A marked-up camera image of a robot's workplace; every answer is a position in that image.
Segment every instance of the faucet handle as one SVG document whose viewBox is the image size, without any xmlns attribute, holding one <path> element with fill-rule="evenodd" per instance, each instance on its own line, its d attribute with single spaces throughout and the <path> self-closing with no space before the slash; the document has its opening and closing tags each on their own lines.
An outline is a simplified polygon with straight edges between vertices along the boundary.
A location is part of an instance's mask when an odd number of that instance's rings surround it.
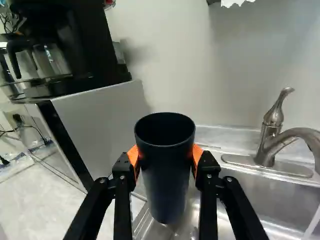
<svg viewBox="0 0 320 240">
<path fill-rule="evenodd" d="M 293 87 L 285 87 L 281 90 L 278 99 L 263 117 L 263 123 L 265 125 L 270 127 L 280 127 L 282 125 L 285 119 L 284 113 L 282 112 L 282 103 L 286 96 L 294 91 L 295 89 Z"/>
</svg>

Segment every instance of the white wall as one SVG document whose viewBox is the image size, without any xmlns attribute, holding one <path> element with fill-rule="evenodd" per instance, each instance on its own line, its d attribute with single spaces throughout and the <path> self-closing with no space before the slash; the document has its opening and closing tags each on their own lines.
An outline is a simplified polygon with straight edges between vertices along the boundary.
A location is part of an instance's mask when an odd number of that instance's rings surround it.
<svg viewBox="0 0 320 240">
<path fill-rule="evenodd" d="M 319 0 L 117 0 L 106 15 L 153 111 L 260 128 L 290 86 L 284 128 L 320 129 Z"/>
</svg>

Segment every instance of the faucet base plate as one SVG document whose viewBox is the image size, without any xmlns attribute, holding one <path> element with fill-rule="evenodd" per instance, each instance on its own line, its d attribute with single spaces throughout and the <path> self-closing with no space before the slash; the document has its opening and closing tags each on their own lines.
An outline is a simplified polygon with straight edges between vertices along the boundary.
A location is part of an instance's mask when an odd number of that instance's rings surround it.
<svg viewBox="0 0 320 240">
<path fill-rule="evenodd" d="M 252 156 L 235 155 L 235 154 L 223 154 L 221 159 L 226 164 L 232 164 L 236 166 L 241 166 L 244 168 L 250 168 L 258 170 L 265 173 L 300 177 L 300 178 L 311 178 L 314 172 L 305 166 L 297 165 L 294 163 L 275 161 L 273 167 L 264 167 L 255 164 L 254 158 Z"/>
</svg>

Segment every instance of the cup rim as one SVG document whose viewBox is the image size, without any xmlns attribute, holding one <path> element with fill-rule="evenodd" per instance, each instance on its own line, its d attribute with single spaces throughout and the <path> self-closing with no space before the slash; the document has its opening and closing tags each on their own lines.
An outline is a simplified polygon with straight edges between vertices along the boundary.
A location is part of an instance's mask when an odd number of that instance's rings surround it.
<svg viewBox="0 0 320 240">
<path fill-rule="evenodd" d="M 171 114 L 171 115 L 177 115 L 177 116 L 179 115 L 179 116 L 181 116 L 181 117 L 184 117 L 184 118 L 187 118 L 188 120 L 190 120 L 190 122 L 192 123 L 192 127 L 193 127 L 193 131 L 192 131 L 192 133 L 190 134 L 190 136 L 187 137 L 185 140 L 183 140 L 183 141 L 181 141 L 181 142 L 178 142 L 178 143 L 175 143 L 175 144 L 171 144 L 171 145 L 157 145 L 157 144 L 152 144 L 152 143 L 149 143 L 149 142 L 146 142 L 146 141 L 142 140 L 142 139 L 138 136 L 137 131 L 136 131 L 137 124 L 138 124 L 141 120 L 143 120 L 143 119 L 145 119 L 145 118 L 147 118 L 147 117 L 149 117 L 149 116 L 162 115 L 162 114 Z M 164 112 L 151 113 L 151 114 L 148 114 L 148 115 L 140 118 L 140 119 L 135 123 L 135 125 L 134 125 L 134 135 L 135 135 L 135 137 L 136 137 L 137 139 L 139 139 L 141 142 L 143 142 L 143 143 L 146 144 L 146 145 L 149 145 L 149 146 L 152 146 L 152 147 L 158 147 L 158 148 L 177 147 L 177 146 L 183 145 L 184 143 L 188 142 L 188 141 L 190 140 L 190 138 L 192 138 L 192 136 L 195 135 L 195 132 L 196 132 L 196 124 L 195 124 L 195 122 L 194 122 L 190 117 L 188 117 L 188 116 L 186 116 L 186 115 L 184 115 L 184 114 L 178 113 L 178 112 L 164 111 Z"/>
</svg>

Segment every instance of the countertop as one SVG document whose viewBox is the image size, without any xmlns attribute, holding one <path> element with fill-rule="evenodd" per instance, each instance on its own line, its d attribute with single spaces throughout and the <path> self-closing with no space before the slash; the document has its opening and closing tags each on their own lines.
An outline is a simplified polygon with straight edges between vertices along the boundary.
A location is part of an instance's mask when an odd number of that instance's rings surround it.
<svg viewBox="0 0 320 240">
<path fill-rule="evenodd" d="M 62 240 L 85 194 L 40 164 L 0 183 L 0 240 Z M 131 196 L 133 219 L 144 201 Z M 98 240 L 113 239 L 114 201 Z"/>
</svg>

